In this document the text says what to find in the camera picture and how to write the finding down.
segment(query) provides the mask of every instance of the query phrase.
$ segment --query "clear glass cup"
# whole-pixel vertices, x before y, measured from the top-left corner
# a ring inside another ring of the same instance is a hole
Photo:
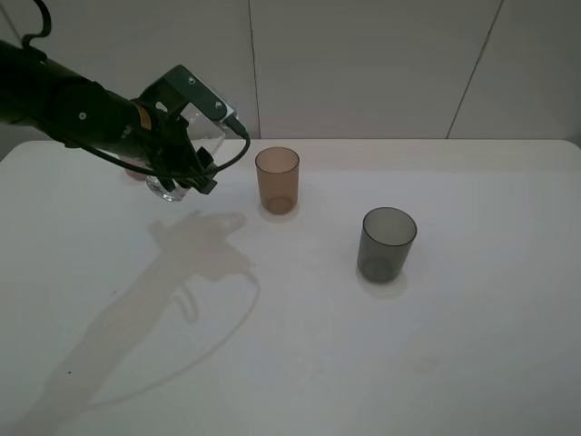
[[[256,156],[256,174],[264,209],[282,215],[299,198],[299,155],[290,148],[272,147]]]
[[[226,133],[206,118],[193,104],[185,107],[182,117],[189,123],[187,133],[194,150],[198,151],[203,147],[214,156],[224,142]],[[189,188],[182,188],[177,183],[173,191],[167,191],[157,177],[146,176],[146,180],[149,189],[168,202],[180,202],[189,191]]]
[[[418,227],[393,207],[373,209],[363,218],[357,266],[370,282],[391,282],[401,273]]]

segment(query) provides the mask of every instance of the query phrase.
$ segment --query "yellow label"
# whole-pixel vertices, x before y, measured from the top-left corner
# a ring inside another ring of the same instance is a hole
[[[141,120],[142,127],[145,130],[152,130],[152,119],[150,118],[147,111],[144,108],[142,108],[140,105],[138,105],[137,103],[135,103],[135,102],[132,102],[132,103],[135,104],[135,107],[137,108],[137,112],[139,112],[139,118]]]

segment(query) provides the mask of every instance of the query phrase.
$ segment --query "gray plastic cup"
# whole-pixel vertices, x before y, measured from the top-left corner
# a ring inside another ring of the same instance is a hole
[[[357,266],[370,282],[391,282],[401,273],[418,227],[407,213],[380,207],[363,218]]]

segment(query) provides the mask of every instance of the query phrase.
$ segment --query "translucent cup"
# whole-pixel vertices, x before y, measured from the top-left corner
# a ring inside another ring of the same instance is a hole
[[[276,215],[290,212],[299,198],[299,155],[290,148],[272,147],[256,156],[261,203]]]
[[[373,209],[363,218],[357,266],[370,282],[391,282],[401,273],[418,227],[393,207]]]

